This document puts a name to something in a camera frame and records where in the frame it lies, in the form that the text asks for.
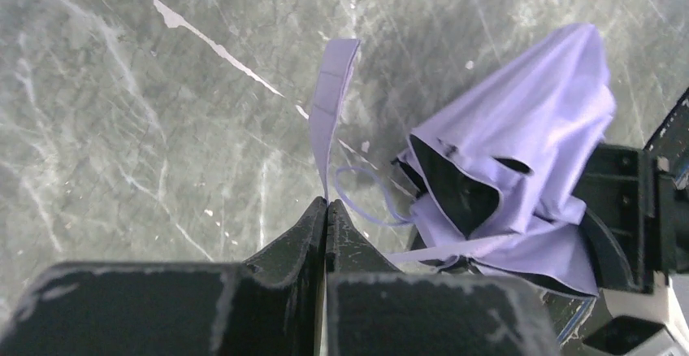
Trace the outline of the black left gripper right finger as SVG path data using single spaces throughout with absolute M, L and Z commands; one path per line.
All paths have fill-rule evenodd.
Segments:
M 525 281 L 405 273 L 354 226 L 341 201 L 327 209 L 330 355 L 557 355 L 546 308 Z

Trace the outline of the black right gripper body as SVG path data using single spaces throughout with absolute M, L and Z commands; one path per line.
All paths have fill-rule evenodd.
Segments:
M 688 272 L 688 95 L 642 149 L 601 144 L 574 195 L 596 283 L 650 293 L 653 275 Z

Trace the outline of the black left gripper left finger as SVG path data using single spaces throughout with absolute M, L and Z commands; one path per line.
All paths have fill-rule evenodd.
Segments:
M 4 355 L 315 355 L 327 202 L 243 262 L 64 262 L 1 332 Z

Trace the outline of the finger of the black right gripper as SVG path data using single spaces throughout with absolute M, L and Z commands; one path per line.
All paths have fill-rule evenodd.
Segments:
M 541 301 L 548 310 L 560 345 L 564 345 L 587 320 L 596 304 L 592 297 L 571 298 L 551 292 L 542 292 Z

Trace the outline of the lilac folding umbrella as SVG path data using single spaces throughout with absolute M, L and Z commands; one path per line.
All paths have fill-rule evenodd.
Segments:
M 596 26 L 550 33 L 410 132 L 396 163 L 419 195 L 392 226 L 414 225 L 424 246 L 389 261 L 465 261 L 595 297 L 574 188 L 615 111 Z

